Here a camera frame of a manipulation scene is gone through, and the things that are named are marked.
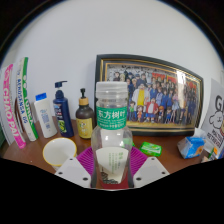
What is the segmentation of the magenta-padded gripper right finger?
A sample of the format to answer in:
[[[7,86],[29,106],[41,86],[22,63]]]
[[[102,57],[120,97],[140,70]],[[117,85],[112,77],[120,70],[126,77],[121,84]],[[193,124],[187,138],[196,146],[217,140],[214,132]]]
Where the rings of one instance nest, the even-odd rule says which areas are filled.
[[[147,157],[135,147],[130,154],[130,170],[135,188],[143,187],[169,174],[156,157]]]

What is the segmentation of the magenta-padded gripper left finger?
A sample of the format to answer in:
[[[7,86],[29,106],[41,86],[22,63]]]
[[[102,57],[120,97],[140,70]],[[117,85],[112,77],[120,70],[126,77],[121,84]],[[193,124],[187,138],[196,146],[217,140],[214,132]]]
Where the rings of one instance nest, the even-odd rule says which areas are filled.
[[[56,171],[55,175],[81,187],[90,188],[93,172],[93,151],[89,147],[77,157],[68,158]]]

